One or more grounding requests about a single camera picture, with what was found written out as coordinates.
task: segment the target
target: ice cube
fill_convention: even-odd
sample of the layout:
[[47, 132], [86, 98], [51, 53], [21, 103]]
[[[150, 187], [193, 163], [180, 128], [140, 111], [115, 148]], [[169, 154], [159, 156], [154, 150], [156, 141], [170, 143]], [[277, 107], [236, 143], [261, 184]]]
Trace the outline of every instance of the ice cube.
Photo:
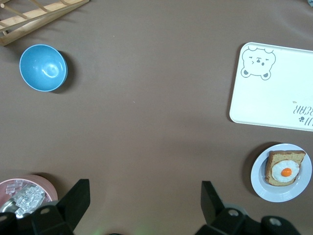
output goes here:
[[15, 211], [15, 215], [16, 215], [17, 218], [22, 218], [23, 214], [25, 214], [25, 211], [22, 208], [18, 208]]
[[27, 195], [31, 195], [31, 194], [33, 194], [34, 192], [35, 192], [35, 187], [30, 187], [29, 189], [26, 190], [25, 193], [26, 193]]
[[39, 185], [37, 185], [36, 187], [35, 187], [35, 191], [36, 192], [38, 192], [38, 193], [43, 193], [43, 192], [45, 192], [44, 190], [43, 190], [43, 188], [42, 187], [40, 187]]
[[33, 206], [35, 205], [35, 203], [37, 203], [37, 205], [34, 206], [34, 208], [31, 209], [31, 210], [29, 211], [29, 213], [33, 213], [33, 212], [43, 203], [44, 198], [45, 198], [45, 194], [39, 195], [39, 198], [37, 198], [38, 201], [34, 202]]
[[36, 208], [36, 207], [40, 206], [40, 204], [42, 203], [43, 200], [44, 200], [44, 197], [41, 194], [36, 194], [36, 195], [34, 195], [34, 199], [32, 200], [30, 206], [32, 208]]
[[11, 194], [15, 192], [15, 184], [8, 184], [5, 188], [6, 194]]
[[15, 184], [16, 186], [22, 187], [22, 186], [23, 186], [23, 182], [24, 182], [24, 180], [15, 180], [15, 181], [14, 181], [14, 184]]

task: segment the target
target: screw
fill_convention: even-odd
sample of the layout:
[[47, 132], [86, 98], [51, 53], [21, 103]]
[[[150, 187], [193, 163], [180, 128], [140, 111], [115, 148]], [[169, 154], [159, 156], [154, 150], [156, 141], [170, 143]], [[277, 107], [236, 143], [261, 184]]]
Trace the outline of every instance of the screw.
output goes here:
[[8, 217], [6, 215], [0, 216], [0, 222], [5, 221]]
[[275, 225], [275, 226], [281, 226], [281, 225], [282, 225], [282, 223], [281, 223], [278, 219], [276, 219], [276, 218], [270, 218], [270, 219], [269, 219], [269, 222], [270, 222], [272, 225]]
[[239, 216], [239, 213], [236, 210], [229, 210], [228, 214], [230, 214], [231, 216]]
[[44, 208], [41, 210], [40, 214], [47, 214], [50, 211], [49, 208]]

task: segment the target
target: wooden rack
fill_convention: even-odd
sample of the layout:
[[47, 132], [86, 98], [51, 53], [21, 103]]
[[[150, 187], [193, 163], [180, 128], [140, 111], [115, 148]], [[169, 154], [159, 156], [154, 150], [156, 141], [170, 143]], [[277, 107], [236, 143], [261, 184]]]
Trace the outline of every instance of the wooden rack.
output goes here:
[[0, 46], [5, 46], [89, 2], [89, 0], [60, 0], [43, 6], [38, 0], [29, 0], [37, 9], [21, 13], [12, 6], [14, 1], [9, 5], [6, 4], [8, 1], [10, 0], [0, 0], [0, 10], [9, 11], [15, 16], [0, 21], [0, 32], [3, 32]]

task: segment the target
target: bowl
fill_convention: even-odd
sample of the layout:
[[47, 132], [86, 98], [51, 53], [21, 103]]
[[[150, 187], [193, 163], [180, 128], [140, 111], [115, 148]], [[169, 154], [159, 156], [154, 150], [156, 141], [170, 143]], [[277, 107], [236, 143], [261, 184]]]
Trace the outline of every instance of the bowl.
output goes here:
[[6, 186], [8, 184], [13, 184], [15, 180], [24, 180], [28, 183], [34, 183], [40, 186], [45, 191], [49, 202], [58, 200], [57, 191], [50, 181], [39, 175], [24, 175], [22, 177], [8, 179], [0, 183], [0, 207], [11, 197], [9, 194], [5, 193]]
[[37, 44], [27, 48], [22, 54], [20, 72], [31, 88], [50, 92], [65, 82], [67, 63], [55, 48]]

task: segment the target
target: blue bowl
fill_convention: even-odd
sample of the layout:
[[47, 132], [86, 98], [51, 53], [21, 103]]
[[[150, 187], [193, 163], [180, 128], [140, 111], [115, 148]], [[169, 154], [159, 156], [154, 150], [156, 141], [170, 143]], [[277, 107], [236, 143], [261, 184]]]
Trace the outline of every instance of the blue bowl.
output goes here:
[[30, 87], [41, 92], [50, 92], [65, 82], [67, 63], [53, 47], [38, 44], [27, 48], [22, 54], [20, 72]]

